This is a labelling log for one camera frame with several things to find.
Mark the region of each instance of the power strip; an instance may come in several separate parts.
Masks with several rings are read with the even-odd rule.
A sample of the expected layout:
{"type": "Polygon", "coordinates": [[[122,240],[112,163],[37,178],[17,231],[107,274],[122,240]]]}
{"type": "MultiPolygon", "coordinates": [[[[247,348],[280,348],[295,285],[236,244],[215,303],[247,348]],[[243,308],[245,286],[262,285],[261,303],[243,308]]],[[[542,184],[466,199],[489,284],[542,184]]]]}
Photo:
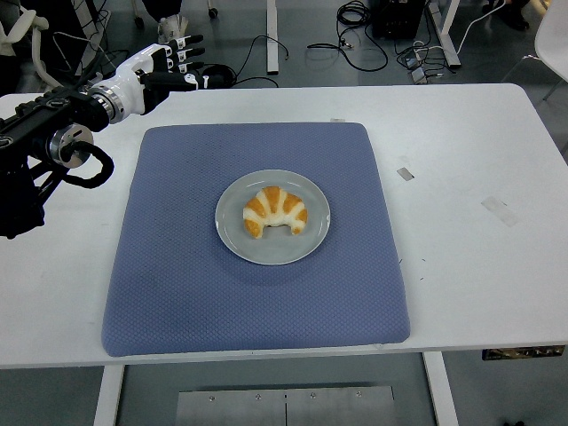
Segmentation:
{"type": "Polygon", "coordinates": [[[561,357],[564,353],[563,345],[534,346],[528,348],[485,349],[482,353],[483,361],[501,359],[531,359],[561,357]]]}

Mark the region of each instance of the croissant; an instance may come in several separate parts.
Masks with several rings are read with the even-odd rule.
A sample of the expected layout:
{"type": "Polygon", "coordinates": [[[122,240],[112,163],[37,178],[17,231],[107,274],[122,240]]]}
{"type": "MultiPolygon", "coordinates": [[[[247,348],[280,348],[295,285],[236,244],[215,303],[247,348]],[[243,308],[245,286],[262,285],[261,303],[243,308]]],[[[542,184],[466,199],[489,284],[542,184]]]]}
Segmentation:
{"type": "Polygon", "coordinates": [[[308,210],[300,197],[279,186],[267,186],[250,199],[242,211],[245,229],[256,239],[265,226],[288,225],[294,235],[304,230],[308,210]]]}

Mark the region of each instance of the table leg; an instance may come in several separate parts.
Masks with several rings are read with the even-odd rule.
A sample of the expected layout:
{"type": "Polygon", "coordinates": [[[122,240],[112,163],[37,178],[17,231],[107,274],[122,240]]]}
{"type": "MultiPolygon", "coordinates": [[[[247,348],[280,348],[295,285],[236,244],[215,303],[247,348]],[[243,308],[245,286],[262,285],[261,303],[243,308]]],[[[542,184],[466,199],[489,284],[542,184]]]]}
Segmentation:
{"type": "MultiPolygon", "coordinates": [[[[276,14],[276,0],[266,0],[266,35],[278,40],[278,18],[276,14]]],[[[266,73],[278,74],[278,43],[271,39],[266,40],[266,73]]]]}
{"type": "Polygon", "coordinates": [[[423,352],[422,358],[438,426],[457,426],[458,417],[442,352],[423,352]]]}
{"type": "Polygon", "coordinates": [[[444,48],[444,54],[446,55],[447,64],[450,68],[457,68],[462,65],[449,35],[450,27],[452,26],[452,22],[454,22],[455,11],[459,3],[460,0],[450,0],[450,4],[444,11],[444,16],[442,16],[440,12],[438,3],[430,3],[428,6],[440,45],[444,48]]]}
{"type": "Polygon", "coordinates": [[[114,426],[121,396],[124,366],[105,366],[93,426],[114,426]]]}

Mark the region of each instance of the round plate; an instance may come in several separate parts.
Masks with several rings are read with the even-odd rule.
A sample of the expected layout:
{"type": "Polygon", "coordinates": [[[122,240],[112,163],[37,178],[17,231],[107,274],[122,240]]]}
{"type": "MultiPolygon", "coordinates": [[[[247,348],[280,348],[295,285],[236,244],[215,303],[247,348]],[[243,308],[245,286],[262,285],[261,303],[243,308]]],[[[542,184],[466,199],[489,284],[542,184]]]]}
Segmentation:
{"type": "Polygon", "coordinates": [[[289,264],[312,253],[326,237],[329,204],[323,192],[309,179],[286,170],[259,170],[233,182],[217,203],[215,225],[221,240],[237,256],[255,264],[289,264]],[[266,186],[279,186],[302,199],[308,223],[298,235],[289,226],[266,226],[261,239],[254,239],[242,219],[245,204],[266,186]]]}

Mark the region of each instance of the pastry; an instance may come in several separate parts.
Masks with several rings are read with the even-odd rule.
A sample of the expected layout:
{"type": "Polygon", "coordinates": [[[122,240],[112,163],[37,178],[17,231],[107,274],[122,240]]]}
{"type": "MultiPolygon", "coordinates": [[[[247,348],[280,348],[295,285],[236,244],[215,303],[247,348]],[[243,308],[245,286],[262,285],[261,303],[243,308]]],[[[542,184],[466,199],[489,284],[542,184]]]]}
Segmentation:
{"type": "Polygon", "coordinates": [[[267,186],[247,202],[242,218],[245,229],[256,239],[262,238],[265,226],[288,225],[297,235],[308,222],[308,210],[300,197],[279,186],[267,186]]]}

